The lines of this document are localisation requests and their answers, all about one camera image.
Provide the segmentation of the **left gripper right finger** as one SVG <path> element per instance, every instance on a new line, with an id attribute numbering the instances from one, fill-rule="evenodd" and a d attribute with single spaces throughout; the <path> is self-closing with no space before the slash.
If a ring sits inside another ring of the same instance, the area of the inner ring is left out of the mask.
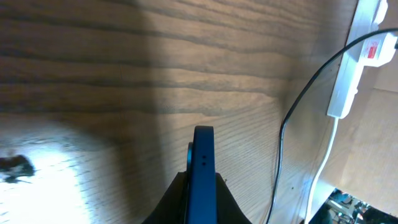
<path id="1" fill-rule="evenodd" d="M 217 224 L 251 224 L 219 173 L 216 173 L 216 209 Z"/>

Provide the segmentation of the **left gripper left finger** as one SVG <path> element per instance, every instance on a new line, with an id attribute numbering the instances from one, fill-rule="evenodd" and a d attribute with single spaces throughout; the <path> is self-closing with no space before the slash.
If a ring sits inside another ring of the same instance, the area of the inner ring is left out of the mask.
<path id="1" fill-rule="evenodd" d="M 185 223 L 187 190 L 187 173 L 178 172 L 155 209 L 142 224 Z"/>

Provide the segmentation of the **smartphone with blue screen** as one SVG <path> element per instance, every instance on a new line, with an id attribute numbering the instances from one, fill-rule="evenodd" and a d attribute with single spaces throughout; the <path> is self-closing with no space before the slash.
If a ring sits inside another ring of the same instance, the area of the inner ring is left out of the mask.
<path id="1" fill-rule="evenodd" d="M 186 224 L 217 223 L 214 129 L 196 126 L 188 144 Z"/>

